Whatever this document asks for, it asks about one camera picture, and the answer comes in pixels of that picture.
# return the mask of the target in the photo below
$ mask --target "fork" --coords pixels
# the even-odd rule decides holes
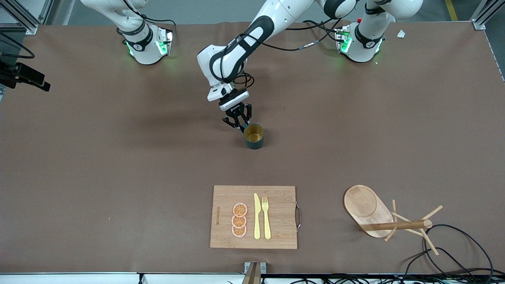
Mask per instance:
[[[270,221],[268,220],[268,198],[261,197],[261,208],[263,209],[263,213],[265,214],[265,238],[269,240],[272,237],[272,233],[270,232]]]

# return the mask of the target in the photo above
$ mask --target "dark green cup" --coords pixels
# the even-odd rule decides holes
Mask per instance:
[[[250,149],[257,150],[263,146],[265,131],[259,124],[249,124],[244,130],[245,143]]]

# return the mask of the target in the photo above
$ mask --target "cutting board handle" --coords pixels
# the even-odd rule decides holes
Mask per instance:
[[[295,201],[294,203],[296,204],[296,207],[294,209],[294,221],[295,221],[295,223],[296,223],[296,211],[298,211],[298,225],[296,226],[296,232],[298,233],[298,231],[300,230],[300,226],[301,226],[301,208],[298,205],[298,201]]]

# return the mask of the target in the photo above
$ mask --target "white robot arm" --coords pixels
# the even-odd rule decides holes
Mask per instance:
[[[342,27],[338,50],[356,62],[367,62],[379,52],[383,35],[393,17],[403,20],[415,15],[423,0],[367,0],[361,22]]]
[[[243,71],[247,58],[265,42],[295,22],[302,13],[317,2],[331,19],[340,19],[350,13],[358,0],[266,0],[247,30],[226,46],[209,45],[198,53],[200,68],[209,81],[211,90],[207,99],[219,100],[226,112],[223,121],[244,130],[238,118],[249,124],[251,105],[242,101],[249,97],[246,88],[237,90],[233,80]],[[406,19],[413,16],[423,0],[367,0],[366,13],[360,23],[354,22],[340,30],[338,48],[351,60],[369,61],[382,42],[382,36],[392,16]]]
[[[233,80],[243,71],[247,58],[265,42],[294,23],[314,0],[266,0],[247,30],[234,38],[227,46],[209,45],[198,53],[197,59],[202,72],[209,81],[211,90],[207,99],[220,100],[219,106],[226,112],[223,120],[232,127],[243,127],[239,117],[249,123],[250,105],[243,100],[249,97],[246,89],[234,88]],[[349,14],[357,0],[316,0],[332,19]]]
[[[143,8],[148,0],[81,0],[81,2],[116,24],[126,39],[130,54],[137,62],[145,65],[154,64],[169,54],[173,32],[146,23],[141,16],[130,9],[130,7]]]

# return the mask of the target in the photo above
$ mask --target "metal handle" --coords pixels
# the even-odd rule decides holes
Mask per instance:
[[[294,202],[296,204],[296,208],[295,208],[295,212],[294,212],[294,218],[295,218],[295,223],[296,223],[296,210],[298,209],[298,225],[296,226],[296,232],[298,232],[300,230],[300,226],[301,226],[301,208],[300,206],[298,205],[298,202],[295,201]]]

